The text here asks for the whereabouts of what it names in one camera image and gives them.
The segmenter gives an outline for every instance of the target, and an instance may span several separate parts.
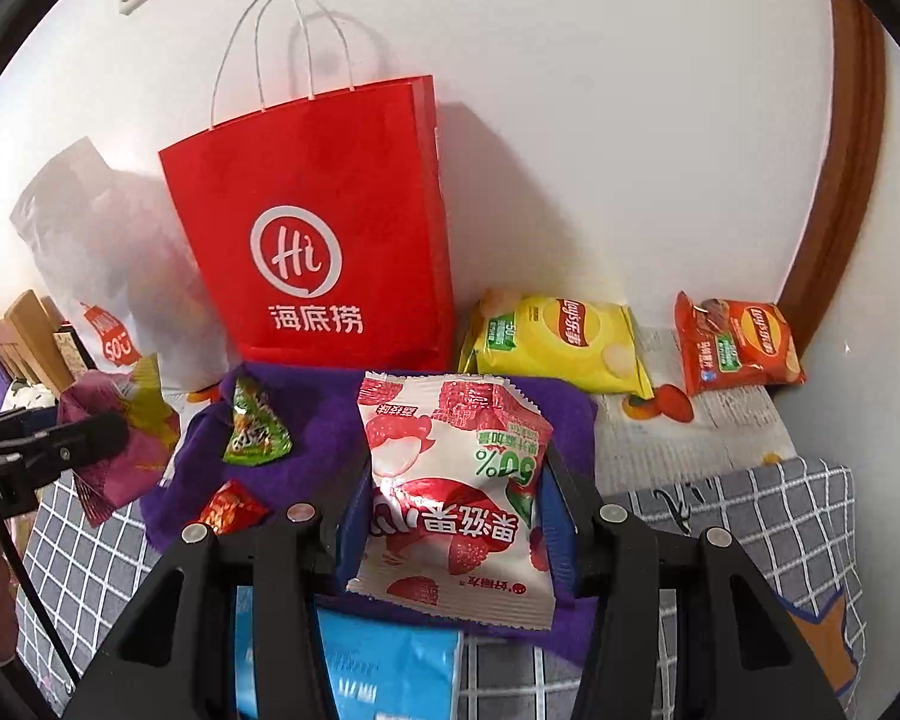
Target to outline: gray checkered fabric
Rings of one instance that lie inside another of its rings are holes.
[[[726,528],[776,594],[813,618],[842,591],[847,597],[845,645],[855,664],[863,662],[866,622],[860,611],[849,469],[794,458],[696,484],[665,485],[608,499],[672,533],[699,536],[707,528]],[[677,601],[672,590],[660,593],[659,658],[653,713],[669,718],[677,673]],[[851,718],[856,716],[858,680],[859,674],[840,696]]]
[[[804,613],[818,615],[842,589],[847,594],[845,642],[854,661],[862,662],[866,622],[860,610],[853,484],[847,469],[794,458],[609,500],[661,530],[696,536],[714,525],[727,528],[778,595]],[[143,535],[135,505],[121,509],[99,529],[87,525],[69,476],[44,497],[25,565],[79,669],[87,666],[157,559]],[[653,718],[665,720],[674,710],[676,611],[673,593],[664,591]],[[50,702],[62,710],[68,699],[66,673],[22,594],[18,614],[20,655]],[[466,637],[458,720],[567,720],[579,683],[580,669],[538,647]],[[855,688],[854,681],[841,696],[850,717],[855,716]]]
[[[159,557],[144,538],[138,504],[93,528],[83,515],[72,474],[46,489],[24,567],[80,672]],[[17,594],[17,618],[17,652],[50,705],[63,712],[73,686],[22,593]]]

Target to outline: green candy wrapper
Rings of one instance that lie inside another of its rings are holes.
[[[266,403],[266,393],[250,377],[237,379],[233,391],[233,435],[223,461],[236,466],[262,466],[293,448],[290,432]]]

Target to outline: cable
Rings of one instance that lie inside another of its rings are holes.
[[[7,527],[5,526],[2,517],[0,517],[0,546],[4,549],[4,556],[7,558],[7,562],[10,564],[14,576],[16,576],[17,581],[19,581],[20,587],[26,595],[26,600],[29,601],[31,608],[34,609],[37,619],[40,620],[40,625],[43,626],[43,630],[50,639],[50,644],[53,645],[53,649],[55,649],[56,654],[58,654],[60,662],[63,663],[63,667],[66,669],[67,674],[70,675],[70,679],[73,680],[74,686],[76,686],[80,681],[77,666],[74,666],[74,661],[70,659],[70,654],[63,646],[63,641],[60,640],[60,634],[58,634],[55,627],[53,627],[53,621],[50,620],[50,615],[47,613],[46,607],[44,607],[43,602],[40,600],[40,596],[37,594],[36,587],[34,587],[34,583],[31,581],[29,574],[26,573],[24,562],[20,560],[20,555],[17,553],[17,548],[13,543],[13,539],[10,537],[10,533],[7,531]]]

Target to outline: red candy wrapper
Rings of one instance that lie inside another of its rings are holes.
[[[367,373],[376,485],[348,589],[446,617],[546,630],[554,589],[536,510],[552,428],[492,376]]]
[[[254,498],[236,479],[224,483],[200,512],[199,521],[217,536],[252,528],[269,514],[269,509]]]

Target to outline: snack packet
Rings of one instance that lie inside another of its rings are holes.
[[[130,440],[119,455],[74,471],[77,498],[94,527],[160,481],[180,438],[180,417],[163,399],[155,354],[128,373],[84,373],[60,394],[56,421],[78,422],[105,410],[125,415]]]
[[[704,300],[677,295],[674,321],[688,395],[747,384],[802,384],[787,320],[773,303]]]
[[[587,392],[653,397],[626,306],[487,290],[463,342],[460,372],[549,376]]]
[[[376,485],[347,589],[429,614],[548,630],[536,487],[552,428],[491,376],[367,373],[357,400]]]
[[[233,391],[233,435],[223,450],[223,461],[262,466],[292,448],[290,432],[269,406],[260,383],[250,376],[238,377]]]
[[[252,528],[269,514],[250,491],[236,479],[224,482],[200,512],[199,522],[217,536]]]

